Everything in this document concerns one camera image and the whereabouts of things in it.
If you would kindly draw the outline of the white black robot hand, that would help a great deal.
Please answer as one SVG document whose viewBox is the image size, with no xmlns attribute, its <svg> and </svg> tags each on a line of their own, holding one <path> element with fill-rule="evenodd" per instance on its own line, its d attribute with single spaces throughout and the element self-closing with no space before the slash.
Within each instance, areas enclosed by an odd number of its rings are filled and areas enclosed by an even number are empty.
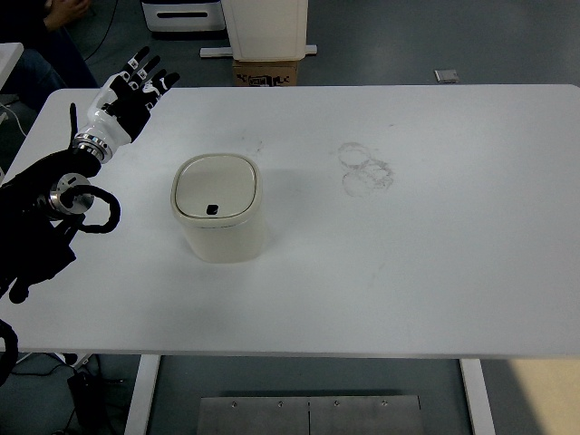
<svg viewBox="0 0 580 435">
<path fill-rule="evenodd" d="M 72 137 L 72 149 L 104 164 L 140 136 L 153 108 L 179 80 L 178 73 L 160 69 L 160 57 L 149 53 L 148 46 L 141 48 L 105 82 L 87 111 L 88 123 Z"/>
</svg>

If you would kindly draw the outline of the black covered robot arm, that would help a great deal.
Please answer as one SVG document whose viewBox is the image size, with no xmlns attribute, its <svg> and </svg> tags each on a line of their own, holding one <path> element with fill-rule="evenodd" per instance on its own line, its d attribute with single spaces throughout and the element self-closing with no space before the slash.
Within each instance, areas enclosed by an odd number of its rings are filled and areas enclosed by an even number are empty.
<svg viewBox="0 0 580 435">
<path fill-rule="evenodd" d="M 50 280 L 76 259 L 63 222 L 54 227 L 48 205 L 53 185 L 69 173 L 97 175 L 100 161 L 87 151 L 61 150 L 38 160 L 1 187 L 1 294 L 21 304 L 29 287 Z"/>
</svg>

